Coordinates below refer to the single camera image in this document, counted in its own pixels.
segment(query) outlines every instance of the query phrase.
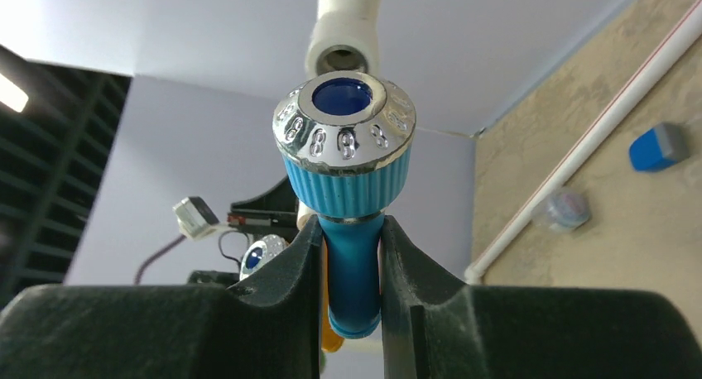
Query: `ribbed blue grip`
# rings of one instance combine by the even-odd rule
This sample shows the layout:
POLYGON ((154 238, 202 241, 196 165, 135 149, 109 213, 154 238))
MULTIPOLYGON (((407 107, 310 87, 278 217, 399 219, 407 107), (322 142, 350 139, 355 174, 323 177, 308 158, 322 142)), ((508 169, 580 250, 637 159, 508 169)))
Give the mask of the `ribbed blue grip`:
POLYGON ((362 218, 387 208, 405 187, 411 148, 388 166, 356 176, 321 175, 283 158, 292 189, 305 205, 331 218, 362 218))
POLYGON ((320 218, 328 255, 329 323, 339 336, 370 335, 380 323, 377 246, 385 215, 363 223, 320 218))

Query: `white conduit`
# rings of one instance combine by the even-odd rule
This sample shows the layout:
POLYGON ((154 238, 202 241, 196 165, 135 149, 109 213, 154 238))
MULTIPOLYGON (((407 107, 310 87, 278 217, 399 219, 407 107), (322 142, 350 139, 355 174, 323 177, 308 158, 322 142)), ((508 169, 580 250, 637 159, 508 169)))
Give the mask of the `white conduit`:
POLYGON ((366 61, 366 73, 377 75, 377 15, 381 0, 317 0, 317 22, 305 58, 307 78, 319 75, 317 63, 330 50, 356 50, 366 61))
POLYGON ((702 0, 695 2, 488 248, 468 266, 464 273, 468 284, 482 282, 485 271, 529 224, 531 211, 536 205, 548 194, 561 187, 585 163, 614 128, 700 37, 702 34, 701 2, 702 0))

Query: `white ceiling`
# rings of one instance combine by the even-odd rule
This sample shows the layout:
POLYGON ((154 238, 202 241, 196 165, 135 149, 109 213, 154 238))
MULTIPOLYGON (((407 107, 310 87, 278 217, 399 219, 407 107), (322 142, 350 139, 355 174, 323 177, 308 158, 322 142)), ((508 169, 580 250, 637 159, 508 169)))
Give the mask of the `white ceiling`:
MULTIPOLYGON (((476 132, 628 1, 382 0, 382 75, 411 95, 421 126, 476 132)), ((304 78, 315 11, 316 0, 0 0, 0 44, 278 99, 304 78)))

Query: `black acoustic panel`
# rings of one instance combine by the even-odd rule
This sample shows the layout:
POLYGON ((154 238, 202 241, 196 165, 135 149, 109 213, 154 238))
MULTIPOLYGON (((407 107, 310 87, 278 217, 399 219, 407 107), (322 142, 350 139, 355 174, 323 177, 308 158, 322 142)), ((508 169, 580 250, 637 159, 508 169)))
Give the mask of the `black acoustic panel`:
POLYGON ((27 62, 0 47, 0 72, 24 89, 0 104, 0 305, 61 282, 102 181, 130 79, 27 62))

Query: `blue lens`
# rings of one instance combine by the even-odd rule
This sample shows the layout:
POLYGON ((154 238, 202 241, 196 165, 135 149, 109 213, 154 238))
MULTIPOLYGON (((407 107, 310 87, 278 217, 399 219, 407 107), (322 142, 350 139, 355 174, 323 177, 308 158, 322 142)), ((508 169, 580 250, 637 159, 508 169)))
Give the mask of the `blue lens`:
POLYGON ((315 89, 312 103, 332 116, 358 113, 371 104, 371 89, 357 79, 331 79, 315 89))
POLYGON ((246 258, 246 268, 247 269, 253 269, 258 265, 258 263, 263 259, 263 248, 261 247, 256 247, 251 250, 251 253, 248 254, 248 257, 246 258))

